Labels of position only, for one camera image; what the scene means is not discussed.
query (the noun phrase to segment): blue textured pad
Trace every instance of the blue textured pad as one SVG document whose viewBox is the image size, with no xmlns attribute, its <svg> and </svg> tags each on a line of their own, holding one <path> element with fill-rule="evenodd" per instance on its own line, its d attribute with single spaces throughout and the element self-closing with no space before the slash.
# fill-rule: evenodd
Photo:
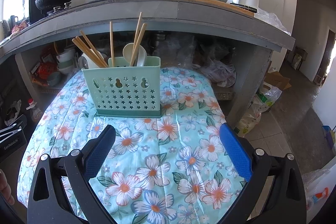
<svg viewBox="0 0 336 224">
<path fill-rule="evenodd" d="M 85 170 L 83 176 L 86 181 L 89 181 L 89 179 L 94 178 L 98 174 L 116 140 L 116 131 L 113 126 L 107 125 L 98 138 L 93 140 L 97 141 L 97 144 L 83 163 Z"/>
<path fill-rule="evenodd" d="M 238 174 L 245 178 L 246 181 L 249 181 L 252 176 L 251 159 L 239 143 L 236 133 L 231 130 L 227 123 L 221 125 L 219 138 Z"/>
</svg>

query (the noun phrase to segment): keyhole-shaped hole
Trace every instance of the keyhole-shaped hole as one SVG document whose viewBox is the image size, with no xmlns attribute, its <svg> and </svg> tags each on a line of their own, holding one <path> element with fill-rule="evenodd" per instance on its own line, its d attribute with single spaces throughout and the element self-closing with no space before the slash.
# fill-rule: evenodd
<svg viewBox="0 0 336 224">
<path fill-rule="evenodd" d="M 100 85 L 98 84 L 98 81 L 96 79 L 93 79 L 93 84 L 97 89 L 100 88 Z"/>
<path fill-rule="evenodd" d="M 142 78 L 142 79 L 141 79 L 141 86 L 142 86 L 143 88 L 147 88 L 147 87 L 148 87 L 148 83 L 147 83 L 146 78 Z"/>
<path fill-rule="evenodd" d="M 122 87 L 123 87 L 123 84 L 122 83 L 120 83 L 120 79 L 116 79 L 115 80 L 115 86 L 117 87 L 117 88 L 119 88 L 119 89 L 121 89 Z"/>
</svg>

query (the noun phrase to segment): human hand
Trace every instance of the human hand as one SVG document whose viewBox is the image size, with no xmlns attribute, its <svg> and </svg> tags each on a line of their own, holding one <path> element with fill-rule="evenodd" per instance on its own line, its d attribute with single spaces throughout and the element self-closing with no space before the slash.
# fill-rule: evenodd
<svg viewBox="0 0 336 224">
<path fill-rule="evenodd" d="M 7 183 L 5 173 L 1 169 L 0 169 L 0 192 L 10 205 L 14 204 L 15 201 L 13 196 L 11 195 L 11 187 Z"/>
</svg>

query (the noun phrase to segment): utensil holder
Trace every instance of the utensil holder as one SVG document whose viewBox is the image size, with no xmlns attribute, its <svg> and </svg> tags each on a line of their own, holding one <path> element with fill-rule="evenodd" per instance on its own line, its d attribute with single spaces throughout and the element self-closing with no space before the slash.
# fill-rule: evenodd
<svg viewBox="0 0 336 224">
<path fill-rule="evenodd" d="M 148 56 L 145 66 L 129 67 L 124 57 L 115 57 L 115 67 L 82 69 L 99 116 L 159 118 L 159 57 Z"/>
</svg>

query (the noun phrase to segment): doorway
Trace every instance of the doorway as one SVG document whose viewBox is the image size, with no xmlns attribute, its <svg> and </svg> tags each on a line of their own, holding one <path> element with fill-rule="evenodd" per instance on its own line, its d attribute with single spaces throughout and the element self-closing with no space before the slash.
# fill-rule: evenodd
<svg viewBox="0 0 336 224">
<path fill-rule="evenodd" d="M 333 31 L 329 30 L 327 44 L 325 45 L 325 50 L 324 50 L 323 57 L 320 63 L 320 67 L 314 78 L 314 83 L 316 85 L 323 85 L 324 81 L 327 78 L 327 75 L 328 75 L 327 68 L 330 67 L 329 64 L 331 64 L 332 59 L 333 59 L 332 52 L 335 52 L 333 51 L 334 45 L 335 45 L 335 38 L 336 38 L 336 34 Z"/>
</svg>

